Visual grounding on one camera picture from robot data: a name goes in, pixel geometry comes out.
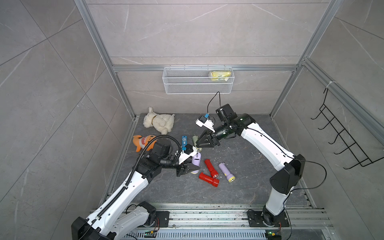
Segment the green flashlight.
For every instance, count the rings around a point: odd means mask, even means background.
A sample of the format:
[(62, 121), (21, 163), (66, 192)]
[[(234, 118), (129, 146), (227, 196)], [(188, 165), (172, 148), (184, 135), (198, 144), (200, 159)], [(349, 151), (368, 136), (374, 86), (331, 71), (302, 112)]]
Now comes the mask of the green flashlight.
[(193, 136), (192, 139), (193, 139), (194, 146), (197, 148), (197, 141), (198, 141), (199, 137), (198, 136)]

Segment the blue flashlight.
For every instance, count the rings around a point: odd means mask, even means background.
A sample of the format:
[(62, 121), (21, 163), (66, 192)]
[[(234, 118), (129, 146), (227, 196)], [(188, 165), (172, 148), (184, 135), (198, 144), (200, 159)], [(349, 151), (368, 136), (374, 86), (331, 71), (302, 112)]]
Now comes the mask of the blue flashlight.
[(187, 136), (182, 136), (182, 150), (185, 151), (187, 149), (187, 144), (188, 144), (188, 137)]

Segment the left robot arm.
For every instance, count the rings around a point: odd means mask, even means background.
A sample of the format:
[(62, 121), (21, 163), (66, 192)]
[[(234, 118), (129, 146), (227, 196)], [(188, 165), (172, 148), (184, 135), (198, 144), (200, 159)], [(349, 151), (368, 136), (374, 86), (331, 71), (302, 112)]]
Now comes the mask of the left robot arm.
[(177, 176), (199, 169), (188, 162), (197, 148), (168, 135), (154, 137), (144, 147), (131, 172), (117, 190), (87, 218), (78, 217), (71, 226), (74, 240), (119, 240), (140, 226), (155, 223), (156, 208), (147, 202), (138, 204), (127, 215), (124, 210), (162, 169), (176, 169)]

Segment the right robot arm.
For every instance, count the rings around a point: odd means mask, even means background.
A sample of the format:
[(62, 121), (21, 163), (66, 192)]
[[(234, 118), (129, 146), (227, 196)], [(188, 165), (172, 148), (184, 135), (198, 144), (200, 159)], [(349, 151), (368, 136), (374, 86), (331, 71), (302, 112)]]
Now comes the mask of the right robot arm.
[(248, 114), (236, 114), (229, 104), (218, 108), (216, 113), (222, 122), (219, 127), (214, 126), (209, 114), (202, 115), (196, 120), (197, 126), (206, 128), (197, 140), (198, 148), (219, 146), (222, 139), (235, 134), (251, 143), (269, 160), (276, 173), (270, 177), (272, 190), (263, 207), (262, 217), (266, 226), (275, 226), (283, 217), (286, 201), (296, 190), (308, 161), (302, 155), (294, 155), (284, 149), (254, 118)]

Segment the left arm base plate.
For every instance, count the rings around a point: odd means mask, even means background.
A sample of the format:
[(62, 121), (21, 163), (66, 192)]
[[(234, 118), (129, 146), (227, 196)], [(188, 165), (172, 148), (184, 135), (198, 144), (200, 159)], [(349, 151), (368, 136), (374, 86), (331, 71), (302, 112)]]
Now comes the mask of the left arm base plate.
[(170, 221), (170, 212), (169, 211), (156, 211), (156, 213), (150, 213), (148, 219), (142, 225), (146, 228), (167, 228)]

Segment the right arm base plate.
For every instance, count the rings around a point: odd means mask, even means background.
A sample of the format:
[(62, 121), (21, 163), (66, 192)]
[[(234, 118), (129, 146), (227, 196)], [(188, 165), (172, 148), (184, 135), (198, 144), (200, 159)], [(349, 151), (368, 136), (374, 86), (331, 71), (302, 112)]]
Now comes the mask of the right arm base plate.
[(248, 210), (247, 218), (250, 227), (289, 227), (290, 223), (284, 211), (274, 216), (268, 210)]

